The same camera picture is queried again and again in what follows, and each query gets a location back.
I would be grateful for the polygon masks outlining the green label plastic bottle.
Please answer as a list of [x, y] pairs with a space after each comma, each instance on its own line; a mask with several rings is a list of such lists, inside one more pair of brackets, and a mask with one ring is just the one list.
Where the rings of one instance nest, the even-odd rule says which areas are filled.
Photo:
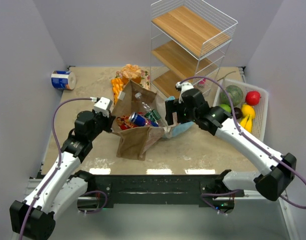
[[143, 116], [153, 122], [155, 127], [162, 127], [162, 124], [160, 123], [161, 117], [158, 111], [147, 103], [144, 96], [140, 92], [135, 94], [135, 98], [137, 100], [140, 112], [143, 113]]

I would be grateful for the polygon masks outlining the blue silver energy drink can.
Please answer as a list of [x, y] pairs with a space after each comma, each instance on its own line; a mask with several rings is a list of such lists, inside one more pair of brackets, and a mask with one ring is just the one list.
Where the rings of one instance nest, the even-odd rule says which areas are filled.
[[129, 116], [129, 122], [133, 123], [138, 127], [155, 127], [155, 123], [151, 122], [149, 119], [145, 118], [144, 116], [133, 112]]

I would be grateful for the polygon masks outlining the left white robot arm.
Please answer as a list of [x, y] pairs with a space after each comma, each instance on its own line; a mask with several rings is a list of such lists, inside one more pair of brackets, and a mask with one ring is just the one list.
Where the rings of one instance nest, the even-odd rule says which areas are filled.
[[57, 219], [86, 193], [90, 175], [79, 177], [73, 172], [93, 148], [92, 141], [103, 131], [112, 132], [113, 121], [109, 110], [86, 110], [77, 115], [49, 172], [23, 201], [16, 200], [10, 207], [12, 229], [19, 238], [47, 240]]

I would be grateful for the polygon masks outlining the brown paper grocery bag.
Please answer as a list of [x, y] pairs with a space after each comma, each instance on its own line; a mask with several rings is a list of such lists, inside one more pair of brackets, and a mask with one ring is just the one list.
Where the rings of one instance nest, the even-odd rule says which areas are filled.
[[141, 87], [139, 84], [130, 81], [124, 87], [121, 98], [115, 104], [112, 115], [116, 117], [113, 122], [113, 134], [120, 137], [120, 142], [117, 150], [117, 157], [144, 160], [145, 152], [154, 145], [163, 136], [169, 137], [173, 126], [166, 127], [134, 127], [122, 130], [119, 126], [118, 117], [129, 116], [133, 112], [139, 111], [139, 104], [135, 98], [136, 93], [141, 93], [144, 100], [154, 107], [163, 122], [166, 122], [165, 100], [157, 93]]

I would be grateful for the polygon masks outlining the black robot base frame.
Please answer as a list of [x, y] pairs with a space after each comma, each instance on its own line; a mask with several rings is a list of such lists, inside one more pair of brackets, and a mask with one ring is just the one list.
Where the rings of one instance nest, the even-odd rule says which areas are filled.
[[217, 197], [229, 197], [215, 204], [217, 210], [234, 207], [233, 197], [243, 191], [229, 190], [223, 183], [224, 174], [215, 175], [93, 175], [78, 171], [69, 180], [82, 179], [86, 190], [78, 194], [81, 210], [115, 205], [198, 205], [214, 203]]

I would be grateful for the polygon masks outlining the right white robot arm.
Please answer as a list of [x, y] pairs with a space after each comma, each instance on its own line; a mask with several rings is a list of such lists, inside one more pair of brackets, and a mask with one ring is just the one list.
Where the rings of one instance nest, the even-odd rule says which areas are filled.
[[284, 155], [265, 145], [241, 128], [223, 108], [210, 107], [198, 89], [184, 91], [180, 99], [167, 100], [165, 107], [168, 124], [174, 123], [176, 113], [178, 123], [194, 122], [200, 129], [230, 143], [257, 168], [252, 173], [224, 174], [222, 182], [228, 190], [258, 191], [266, 199], [276, 201], [294, 179], [294, 155]]

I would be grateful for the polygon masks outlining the red snack packet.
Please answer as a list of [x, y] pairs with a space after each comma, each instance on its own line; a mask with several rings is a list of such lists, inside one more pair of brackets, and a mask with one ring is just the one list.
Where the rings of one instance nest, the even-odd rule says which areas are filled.
[[123, 115], [116, 118], [116, 122], [121, 130], [128, 130], [137, 127], [137, 125], [129, 121], [129, 117], [129, 115]]

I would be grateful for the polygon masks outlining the blue plastic bag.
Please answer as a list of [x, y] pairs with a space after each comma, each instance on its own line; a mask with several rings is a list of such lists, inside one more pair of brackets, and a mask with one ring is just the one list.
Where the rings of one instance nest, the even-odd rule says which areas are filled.
[[193, 122], [186, 122], [186, 123], [177, 123], [176, 118], [173, 118], [174, 125], [167, 124], [167, 128], [165, 130], [165, 138], [174, 138], [185, 131], [187, 131], [189, 128], [191, 128], [194, 123]]

